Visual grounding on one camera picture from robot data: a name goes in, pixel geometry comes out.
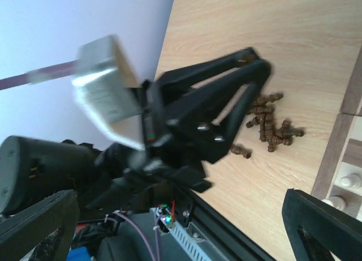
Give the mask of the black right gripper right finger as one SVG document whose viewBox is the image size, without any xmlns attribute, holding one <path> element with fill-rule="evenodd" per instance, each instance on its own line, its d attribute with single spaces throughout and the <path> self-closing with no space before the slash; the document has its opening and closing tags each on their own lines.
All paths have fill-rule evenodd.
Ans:
<svg viewBox="0 0 362 261">
<path fill-rule="evenodd" d="M 282 217 L 296 260 L 361 260 L 361 222 L 344 212 L 288 189 Z"/>
</svg>

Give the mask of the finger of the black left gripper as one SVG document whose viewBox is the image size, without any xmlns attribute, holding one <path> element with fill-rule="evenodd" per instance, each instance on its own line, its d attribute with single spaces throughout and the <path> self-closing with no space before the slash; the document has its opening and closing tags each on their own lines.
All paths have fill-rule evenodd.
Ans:
<svg viewBox="0 0 362 261">
<path fill-rule="evenodd" d="M 190 91 L 191 86 L 259 59 L 260 56 L 254 48 L 248 47 L 207 62 L 166 71 L 157 80 L 163 101 L 165 103 L 176 101 Z"/>
</svg>

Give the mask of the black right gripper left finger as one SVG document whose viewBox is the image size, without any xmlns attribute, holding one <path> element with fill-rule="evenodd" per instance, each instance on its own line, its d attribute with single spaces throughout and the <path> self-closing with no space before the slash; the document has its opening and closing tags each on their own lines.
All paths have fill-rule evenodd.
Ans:
<svg viewBox="0 0 362 261">
<path fill-rule="evenodd" d="M 1 260 L 20 260 L 56 233 L 45 260 L 65 260 L 79 219 L 77 195 L 59 191 L 1 222 Z"/>
</svg>

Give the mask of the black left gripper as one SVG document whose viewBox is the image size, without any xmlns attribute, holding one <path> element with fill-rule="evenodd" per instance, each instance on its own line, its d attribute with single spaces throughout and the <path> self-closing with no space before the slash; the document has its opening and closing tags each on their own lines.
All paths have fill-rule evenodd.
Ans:
<svg viewBox="0 0 362 261">
<path fill-rule="evenodd" d="M 166 124 L 190 140 L 197 157 L 215 163 L 229 151 L 253 100 L 272 72 L 271 64 L 259 59 L 197 88 L 166 107 Z M 181 148 L 173 137 L 152 140 L 155 133 L 151 108 L 152 84 L 146 80 L 132 91 L 140 102 L 145 150 L 112 143 L 94 161 L 96 178 L 84 194 L 89 210 L 147 212 L 169 204 L 173 186 L 204 192 L 202 163 L 191 147 Z"/>
</svg>

